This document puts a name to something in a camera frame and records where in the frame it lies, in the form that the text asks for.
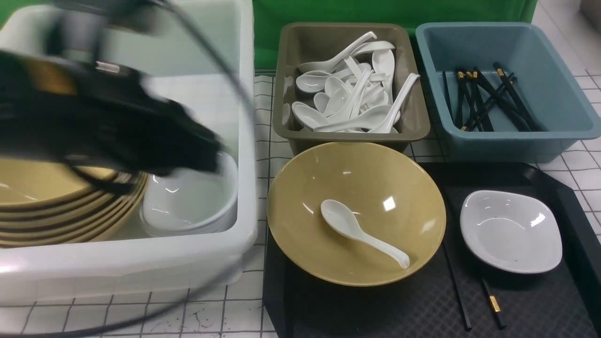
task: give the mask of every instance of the bowl rim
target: bowl rim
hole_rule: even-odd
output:
[[[290,259],[294,264],[296,264],[298,267],[300,267],[300,269],[302,269],[303,271],[307,272],[308,274],[317,277],[321,280],[324,281],[328,281],[330,283],[334,283],[334,284],[338,284],[338,285],[343,285],[343,286],[354,286],[354,287],[370,287],[370,286],[382,286],[382,285],[386,285],[386,284],[391,284],[391,283],[395,283],[396,281],[399,280],[403,280],[405,278],[408,278],[409,276],[413,275],[414,273],[418,272],[419,270],[421,270],[424,266],[426,266],[426,264],[428,264],[432,258],[434,257],[434,255],[436,255],[436,253],[440,250],[440,247],[442,245],[442,240],[445,236],[445,232],[447,229],[447,206],[444,202],[444,199],[442,198],[442,193],[440,188],[438,188],[438,185],[436,184],[436,182],[434,181],[434,179],[432,179],[432,177],[430,176],[430,174],[428,174],[428,172],[426,172],[426,170],[424,170],[419,163],[415,162],[413,159],[411,159],[410,157],[406,156],[405,154],[398,152],[394,149],[391,149],[387,146],[383,146],[381,144],[377,144],[377,143],[370,143],[370,142],[328,142],[328,143],[323,143],[323,144],[319,144],[315,147],[309,148],[303,152],[301,152],[300,154],[296,155],[293,159],[291,159],[290,161],[288,161],[288,163],[286,163],[286,165],[282,168],[282,170],[280,170],[280,172],[275,176],[275,178],[273,179],[273,183],[271,184],[271,186],[275,186],[278,178],[280,177],[280,174],[284,172],[284,170],[298,157],[300,157],[302,154],[310,152],[314,149],[318,149],[321,147],[332,147],[332,146],[337,146],[339,144],[344,144],[344,145],[351,145],[351,146],[357,146],[357,145],[369,145],[370,147],[381,147],[384,149],[387,149],[391,152],[397,153],[399,155],[402,155],[402,157],[408,159],[411,163],[413,163],[418,169],[420,169],[429,179],[429,181],[432,182],[432,184],[434,184],[434,187],[436,187],[436,191],[438,192],[437,194],[437,198],[440,202],[440,204],[442,205],[442,212],[441,212],[441,231],[439,234],[438,239],[436,240],[435,244],[436,244],[436,249],[433,250],[427,257],[426,259],[423,260],[422,264],[420,266],[418,266],[416,269],[414,269],[413,271],[401,275],[397,278],[390,278],[387,280],[381,280],[375,283],[354,283],[354,282],[348,282],[348,281],[343,281],[343,280],[338,280],[336,278],[330,278],[327,275],[322,275],[322,274],[316,274],[314,271],[308,271],[306,269],[303,268],[303,266],[305,266],[305,264],[303,264],[302,261],[298,261],[295,259],[295,257],[291,257],[288,255],[288,253],[286,252],[286,247],[281,246],[278,242],[278,232],[271,232],[273,239],[275,240],[275,242],[278,244],[278,247],[280,248],[280,250],[282,250],[282,252],[286,255],[286,257],[288,257],[288,259]],[[267,226],[269,226],[270,230],[271,230],[271,222],[269,221],[269,215],[270,215],[270,208],[269,208],[269,200],[272,196],[272,189],[269,190],[269,193],[267,195],[267,206],[266,206],[266,215],[267,215]]]

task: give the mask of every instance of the white plastic bin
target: white plastic bin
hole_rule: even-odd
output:
[[[175,4],[238,71],[252,95],[252,1]],[[39,55],[41,35],[57,13],[48,6],[15,12],[0,31],[0,48]],[[235,225],[222,233],[148,238],[134,212],[111,241],[0,250],[0,303],[197,287],[233,265],[237,268],[222,282],[240,277],[242,253],[257,237],[253,114],[244,111],[225,76],[169,13],[161,11],[158,22],[156,35],[111,31],[105,59],[148,73],[148,88],[188,106],[197,121],[223,138],[239,166]]]

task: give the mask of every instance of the stacked plates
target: stacked plates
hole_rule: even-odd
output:
[[[98,179],[125,182],[129,174],[83,168]],[[0,159],[0,247],[102,241],[113,235],[142,200],[147,174],[131,195],[89,186],[60,164]]]

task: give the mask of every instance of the chopstick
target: chopstick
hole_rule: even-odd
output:
[[[455,275],[455,264],[453,263],[453,259],[451,258],[451,254],[447,249],[447,245],[445,243],[445,239],[442,239],[442,248],[445,251],[445,256],[447,257],[447,264],[449,266],[449,270],[451,271],[451,279],[453,279],[453,285],[455,285],[455,292],[457,293],[457,298],[459,299],[459,306],[461,307],[461,314],[463,316],[463,324],[465,326],[465,331],[470,332],[472,330],[472,322],[469,320],[468,309],[465,304],[465,298],[463,297],[463,292],[461,290],[461,286],[459,282],[457,282]]]
[[[496,319],[496,324],[499,327],[499,330],[503,330],[504,328],[507,327],[507,324],[505,324],[505,321],[503,321],[499,303],[496,301],[496,297],[490,292],[490,287],[489,287],[488,283],[486,282],[486,279],[482,276],[481,276],[481,279],[482,279],[482,288],[484,289],[484,293],[486,293],[486,295],[489,298],[490,309],[492,310],[493,316]]]

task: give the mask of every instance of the white bowl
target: white bowl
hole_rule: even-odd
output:
[[[149,235],[220,232],[233,225],[238,169],[226,153],[219,166],[219,174],[179,169],[171,177],[151,176],[141,208]]]
[[[481,190],[463,202],[461,233],[482,261],[518,274],[539,274],[561,262],[557,221],[541,201],[509,192]]]

